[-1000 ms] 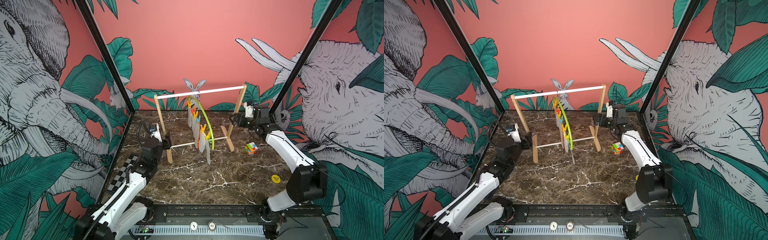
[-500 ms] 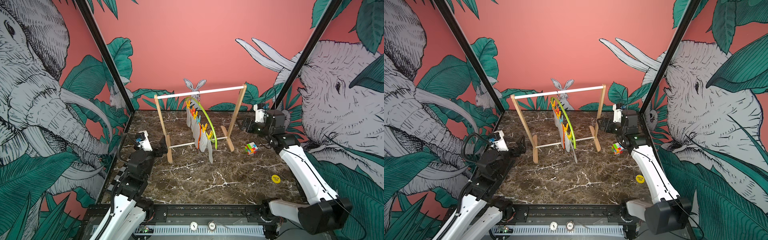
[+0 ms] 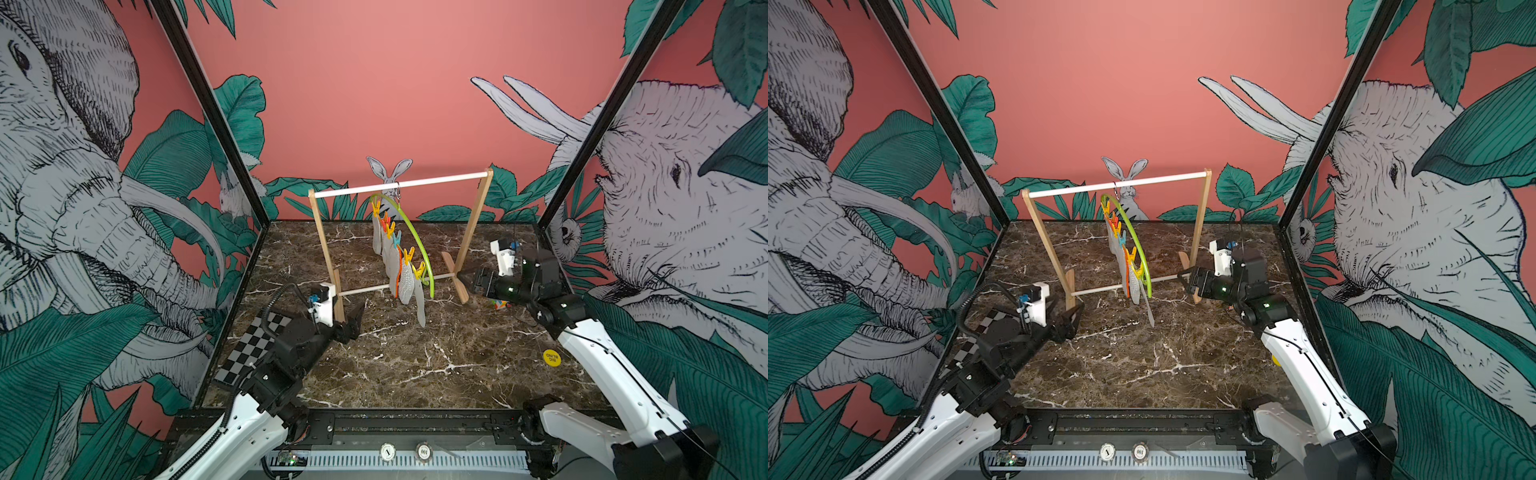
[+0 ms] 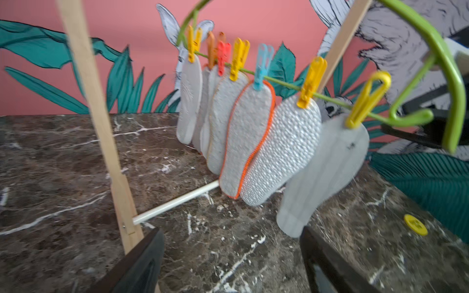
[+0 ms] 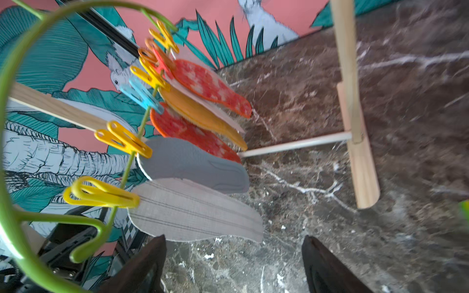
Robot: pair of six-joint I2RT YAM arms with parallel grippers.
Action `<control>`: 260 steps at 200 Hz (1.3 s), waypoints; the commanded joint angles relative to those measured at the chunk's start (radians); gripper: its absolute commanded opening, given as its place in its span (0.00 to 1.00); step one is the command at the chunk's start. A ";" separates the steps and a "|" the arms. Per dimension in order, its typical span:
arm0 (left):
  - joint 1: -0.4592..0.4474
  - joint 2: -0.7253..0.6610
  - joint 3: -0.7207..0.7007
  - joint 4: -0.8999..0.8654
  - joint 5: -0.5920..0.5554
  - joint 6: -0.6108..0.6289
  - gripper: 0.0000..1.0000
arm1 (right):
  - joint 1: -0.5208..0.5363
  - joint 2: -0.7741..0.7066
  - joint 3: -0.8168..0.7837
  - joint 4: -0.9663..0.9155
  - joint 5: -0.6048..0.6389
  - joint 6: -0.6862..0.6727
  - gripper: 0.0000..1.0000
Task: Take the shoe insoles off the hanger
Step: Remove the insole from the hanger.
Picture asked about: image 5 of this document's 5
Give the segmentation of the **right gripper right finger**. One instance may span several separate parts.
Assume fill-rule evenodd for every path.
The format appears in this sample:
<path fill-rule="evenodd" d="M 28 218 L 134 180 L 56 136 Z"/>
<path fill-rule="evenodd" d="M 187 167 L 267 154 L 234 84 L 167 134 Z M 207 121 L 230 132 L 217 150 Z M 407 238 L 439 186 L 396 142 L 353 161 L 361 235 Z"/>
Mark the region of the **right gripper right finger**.
<path fill-rule="evenodd" d="M 307 235 L 302 259 L 311 293 L 372 293 L 322 242 Z"/>

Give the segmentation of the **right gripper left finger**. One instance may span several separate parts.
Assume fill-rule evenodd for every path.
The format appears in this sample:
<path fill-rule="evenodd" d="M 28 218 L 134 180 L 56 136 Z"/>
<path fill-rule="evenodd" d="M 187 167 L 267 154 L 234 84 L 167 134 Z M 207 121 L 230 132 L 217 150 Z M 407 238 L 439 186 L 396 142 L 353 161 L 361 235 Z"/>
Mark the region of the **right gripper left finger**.
<path fill-rule="evenodd" d="M 153 272 L 148 293 L 163 293 L 161 277 L 166 261 L 165 235 L 153 238 L 124 267 L 98 289 L 98 293 L 136 293 Z"/>

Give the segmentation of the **white striped fabric insole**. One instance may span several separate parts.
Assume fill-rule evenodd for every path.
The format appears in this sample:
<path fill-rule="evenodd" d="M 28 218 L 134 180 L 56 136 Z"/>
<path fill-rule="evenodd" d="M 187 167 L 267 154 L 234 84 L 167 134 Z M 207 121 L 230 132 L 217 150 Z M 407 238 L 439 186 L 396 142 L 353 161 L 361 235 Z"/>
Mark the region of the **white striped fabric insole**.
<path fill-rule="evenodd" d="M 157 179 L 133 189 L 140 204 L 128 210 L 133 225 L 175 242 L 237 236 L 263 240 L 263 220 L 250 206 L 187 179 Z"/>

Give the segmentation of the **grey bubbled foam insole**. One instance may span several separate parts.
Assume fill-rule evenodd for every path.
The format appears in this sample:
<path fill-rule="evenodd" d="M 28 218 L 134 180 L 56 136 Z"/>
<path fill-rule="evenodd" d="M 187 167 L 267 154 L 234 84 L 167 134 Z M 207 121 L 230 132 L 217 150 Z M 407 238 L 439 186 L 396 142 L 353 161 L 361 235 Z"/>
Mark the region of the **grey bubbled foam insole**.
<path fill-rule="evenodd" d="M 245 168 L 227 159 L 210 155 L 188 141 L 157 137 L 146 142 L 151 158 L 137 155 L 136 161 L 150 179 L 188 179 L 223 194 L 242 194 L 250 188 Z"/>

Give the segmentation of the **green clothes hanger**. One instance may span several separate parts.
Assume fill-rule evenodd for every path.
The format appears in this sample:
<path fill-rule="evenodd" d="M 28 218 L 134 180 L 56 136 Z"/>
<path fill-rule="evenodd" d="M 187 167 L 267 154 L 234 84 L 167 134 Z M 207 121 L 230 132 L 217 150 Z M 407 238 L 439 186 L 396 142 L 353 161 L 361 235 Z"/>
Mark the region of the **green clothes hanger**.
<path fill-rule="evenodd" d="M 11 1 L 1 1 L 1 69 L 17 41 L 38 20 Z M 103 119 L 127 123 L 138 132 L 145 111 L 118 90 L 121 83 L 128 83 L 130 67 L 137 65 L 141 67 L 135 59 L 124 67 L 111 55 L 107 64 L 102 63 L 64 18 L 29 48 L 17 81 L 54 98 L 78 102 L 90 114 L 111 114 Z M 120 184 L 129 154 L 99 142 L 83 126 L 17 103 L 8 107 L 3 168 L 14 204 L 48 213 L 45 209 L 51 204 L 69 205 L 63 192 L 81 176 Z"/>

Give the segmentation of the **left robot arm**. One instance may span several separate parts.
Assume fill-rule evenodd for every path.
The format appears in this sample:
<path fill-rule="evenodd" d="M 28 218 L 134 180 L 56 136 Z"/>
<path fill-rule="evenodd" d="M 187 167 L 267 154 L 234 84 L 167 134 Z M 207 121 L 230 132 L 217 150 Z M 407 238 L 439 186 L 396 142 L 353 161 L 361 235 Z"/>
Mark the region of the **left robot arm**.
<path fill-rule="evenodd" d="M 111 213 L 107 208 L 103 211 L 98 207 L 61 204 L 51 204 L 45 210 L 48 213 L 59 212 L 60 216 L 93 217 L 105 223 Z M 31 222 L 23 228 L 27 228 L 33 249 L 54 274 L 93 293 L 139 252 L 147 238 L 131 223 L 127 210 L 120 209 L 109 240 L 84 262 L 75 264 L 70 261 L 69 254 L 77 246 L 91 240 L 96 235 L 95 228 L 47 222 Z M 25 276 L 2 241 L 1 293 L 49 293 Z"/>

